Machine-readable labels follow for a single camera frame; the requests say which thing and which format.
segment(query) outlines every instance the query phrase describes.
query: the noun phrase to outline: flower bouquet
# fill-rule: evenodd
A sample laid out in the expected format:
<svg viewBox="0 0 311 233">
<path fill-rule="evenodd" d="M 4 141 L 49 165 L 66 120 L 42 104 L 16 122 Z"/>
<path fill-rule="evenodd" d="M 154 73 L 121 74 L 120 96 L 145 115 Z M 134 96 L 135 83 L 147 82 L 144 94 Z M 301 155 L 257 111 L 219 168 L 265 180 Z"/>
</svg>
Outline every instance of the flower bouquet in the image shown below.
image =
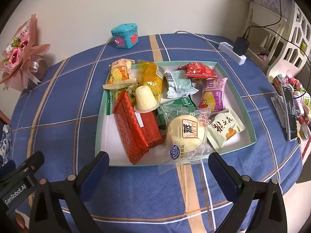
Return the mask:
<svg viewBox="0 0 311 233">
<path fill-rule="evenodd" d="M 45 55 L 49 44 L 36 46 L 37 18 L 33 14 L 16 31 L 11 43 L 2 52 L 4 59 L 0 62 L 3 71 L 0 84 L 18 91 L 37 85 L 45 75 L 47 65 L 39 55 Z"/>
</svg>

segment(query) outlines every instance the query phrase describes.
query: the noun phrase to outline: table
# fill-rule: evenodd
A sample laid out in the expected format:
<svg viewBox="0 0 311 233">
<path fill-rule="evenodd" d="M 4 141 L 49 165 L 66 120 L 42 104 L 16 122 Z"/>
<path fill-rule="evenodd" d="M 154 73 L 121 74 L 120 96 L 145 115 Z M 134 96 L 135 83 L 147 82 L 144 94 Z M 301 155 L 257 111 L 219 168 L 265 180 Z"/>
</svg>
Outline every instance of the table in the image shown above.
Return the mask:
<svg viewBox="0 0 311 233">
<path fill-rule="evenodd" d="M 232 42 L 204 35 L 217 42 Z M 228 153 L 224 160 L 240 175 L 253 180 L 277 178 L 283 194 L 302 169 L 297 141 L 286 141 L 270 98 L 275 90 L 248 57 L 238 65 L 217 46 L 188 34 L 139 37 L 133 48 L 104 44 L 52 66 L 42 83 L 23 92 L 11 120 L 12 151 L 16 165 L 37 150 L 45 163 L 38 179 L 64 180 L 94 158 L 95 135 L 102 84 L 109 64 L 119 58 L 150 61 L 198 60 L 218 62 L 237 88 L 248 110 L 257 141 Z M 104 232 L 214 232 L 232 207 L 206 163 L 185 165 L 165 174 L 156 166 L 111 167 L 86 207 Z M 32 197 L 19 210 L 29 214 Z M 246 229 L 256 203 L 245 219 Z M 73 231 L 73 220 L 62 203 Z"/>
</svg>

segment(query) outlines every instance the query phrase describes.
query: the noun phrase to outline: box of snacks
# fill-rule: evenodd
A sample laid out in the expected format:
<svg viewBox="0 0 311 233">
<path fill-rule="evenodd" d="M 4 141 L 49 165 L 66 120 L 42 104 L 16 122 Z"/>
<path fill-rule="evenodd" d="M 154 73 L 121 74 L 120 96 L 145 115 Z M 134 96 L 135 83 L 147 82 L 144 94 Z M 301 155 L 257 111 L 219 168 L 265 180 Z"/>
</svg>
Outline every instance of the box of snacks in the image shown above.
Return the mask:
<svg viewBox="0 0 311 233">
<path fill-rule="evenodd" d="M 256 142 L 243 101 L 219 63 L 137 62 L 114 60 L 103 85 L 95 153 L 105 150 L 111 166 L 167 171 Z"/>
</svg>

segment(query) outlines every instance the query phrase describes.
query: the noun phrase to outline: blue gripper pad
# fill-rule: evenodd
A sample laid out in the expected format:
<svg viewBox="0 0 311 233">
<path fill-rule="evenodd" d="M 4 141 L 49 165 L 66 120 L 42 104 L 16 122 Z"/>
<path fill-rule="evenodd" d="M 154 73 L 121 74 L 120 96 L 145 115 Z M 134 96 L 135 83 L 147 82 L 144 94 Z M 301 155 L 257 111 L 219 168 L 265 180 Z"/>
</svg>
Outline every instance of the blue gripper pad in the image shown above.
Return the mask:
<svg viewBox="0 0 311 233">
<path fill-rule="evenodd" d="M 5 177 L 7 174 L 15 170 L 16 165 L 13 160 L 9 160 L 8 163 L 6 163 L 4 166 L 0 168 L 0 179 Z"/>
<path fill-rule="evenodd" d="M 240 175 L 232 166 L 228 166 L 217 152 L 209 155 L 208 167 L 226 199 L 235 203 L 242 190 Z"/>
<path fill-rule="evenodd" d="M 80 200 L 82 202 L 88 201 L 93 196 L 102 176 L 105 174 L 105 172 L 109 168 L 109 155 L 106 152 L 100 152 L 96 158 L 93 160 L 97 161 L 96 164 L 94 164 L 94 167 L 91 169 L 85 180 L 83 181 L 81 185 L 80 190 Z"/>
</svg>

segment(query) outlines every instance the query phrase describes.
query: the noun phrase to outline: phone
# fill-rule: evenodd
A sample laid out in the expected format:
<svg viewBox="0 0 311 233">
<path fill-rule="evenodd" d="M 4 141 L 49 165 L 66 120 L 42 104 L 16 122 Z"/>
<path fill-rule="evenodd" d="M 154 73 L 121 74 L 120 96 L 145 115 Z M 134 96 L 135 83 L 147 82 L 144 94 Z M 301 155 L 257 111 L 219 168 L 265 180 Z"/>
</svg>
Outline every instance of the phone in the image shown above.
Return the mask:
<svg viewBox="0 0 311 233">
<path fill-rule="evenodd" d="M 296 123 L 296 109 L 292 95 L 292 89 L 286 85 L 282 86 L 281 93 L 286 106 L 286 133 L 289 141 L 297 138 L 297 123 Z"/>
</svg>

